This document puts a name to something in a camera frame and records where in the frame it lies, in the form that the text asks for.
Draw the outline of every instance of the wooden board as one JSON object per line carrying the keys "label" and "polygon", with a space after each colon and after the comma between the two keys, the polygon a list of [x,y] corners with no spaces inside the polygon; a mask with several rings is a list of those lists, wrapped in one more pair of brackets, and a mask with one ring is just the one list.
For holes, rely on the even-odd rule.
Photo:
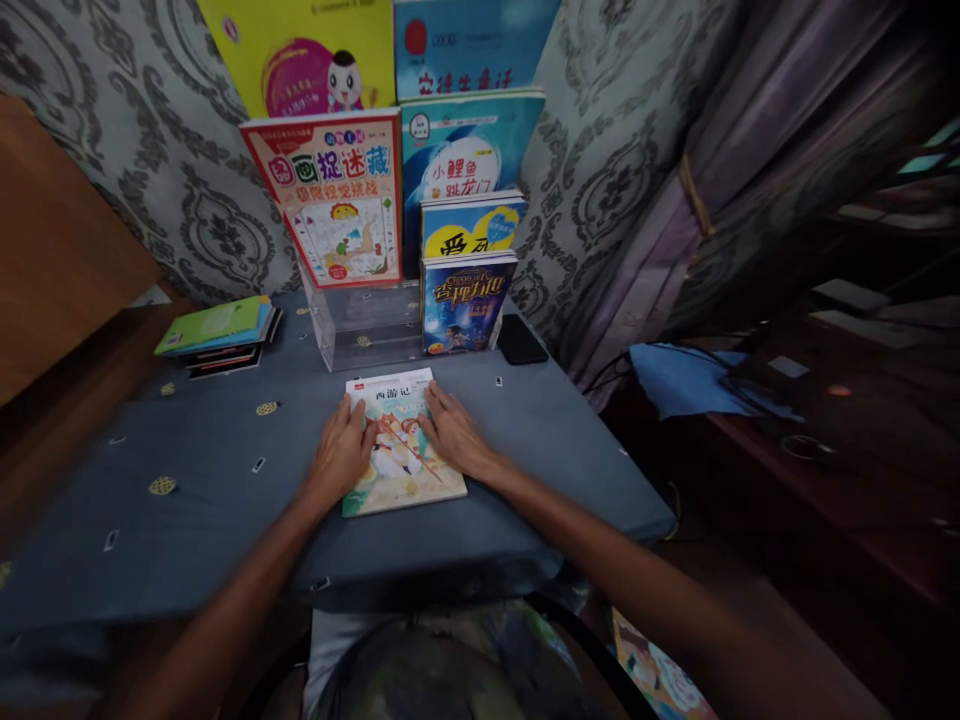
{"label": "wooden board", "polygon": [[163,271],[15,97],[0,96],[0,405]]}

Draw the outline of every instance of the smartphone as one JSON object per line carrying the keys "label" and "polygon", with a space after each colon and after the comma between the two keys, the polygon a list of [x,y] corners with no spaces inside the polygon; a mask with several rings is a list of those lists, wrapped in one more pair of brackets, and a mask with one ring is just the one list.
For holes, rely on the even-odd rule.
{"label": "smartphone", "polygon": [[503,316],[497,347],[503,351],[503,357],[511,365],[546,362],[550,357],[540,341],[530,332],[527,324],[516,314]]}

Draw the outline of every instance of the red book cover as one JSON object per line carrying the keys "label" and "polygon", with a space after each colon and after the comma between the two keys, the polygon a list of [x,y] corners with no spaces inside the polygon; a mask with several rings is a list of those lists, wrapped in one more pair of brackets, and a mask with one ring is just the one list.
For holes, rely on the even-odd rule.
{"label": "red book cover", "polygon": [[400,270],[400,109],[240,126],[318,288],[394,283]]}

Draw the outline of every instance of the hand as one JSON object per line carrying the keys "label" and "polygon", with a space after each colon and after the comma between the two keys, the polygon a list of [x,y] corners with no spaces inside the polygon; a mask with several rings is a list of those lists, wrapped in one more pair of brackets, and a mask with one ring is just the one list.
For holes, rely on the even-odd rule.
{"label": "hand", "polygon": [[448,465],[482,482],[503,474],[510,461],[487,444],[477,421],[459,400],[444,392],[436,380],[430,381],[424,397],[433,419],[420,415],[420,427]]}
{"label": "hand", "polygon": [[364,432],[365,409],[366,405],[361,400],[351,414],[350,396],[344,395],[336,411],[323,426],[323,437],[299,492],[299,498],[307,503],[307,507],[321,516],[356,487],[370,464],[377,424],[367,423]]}

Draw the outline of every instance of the green book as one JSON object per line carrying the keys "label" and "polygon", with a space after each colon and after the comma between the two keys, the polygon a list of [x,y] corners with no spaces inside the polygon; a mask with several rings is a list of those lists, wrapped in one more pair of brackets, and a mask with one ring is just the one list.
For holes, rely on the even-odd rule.
{"label": "green book", "polygon": [[257,327],[260,306],[269,302],[270,298],[266,295],[255,295],[178,317],[170,323],[170,328],[153,354],[164,355],[225,335],[251,330]]}

